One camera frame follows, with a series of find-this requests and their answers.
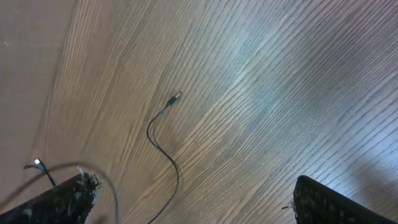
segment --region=black cable end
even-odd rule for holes
[[[172,96],[172,97],[168,100],[168,102],[166,103],[166,106],[171,106],[171,105],[173,105],[173,103],[175,103],[175,102],[178,100],[178,98],[181,96],[181,94],[182,94],[182,92],[181,92],[181,91],[178,91],[176,95]]]

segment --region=wooden surface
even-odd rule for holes
[[[182,90],[157,223],[294,223],[301,174],[398,222],[397,32],[395,1],[78,0],[30,159],[101,164],[145,223]]]
[[[35,173],[22,167],[32,162],[74,5],[75,0],[0,1],[0,198]]]

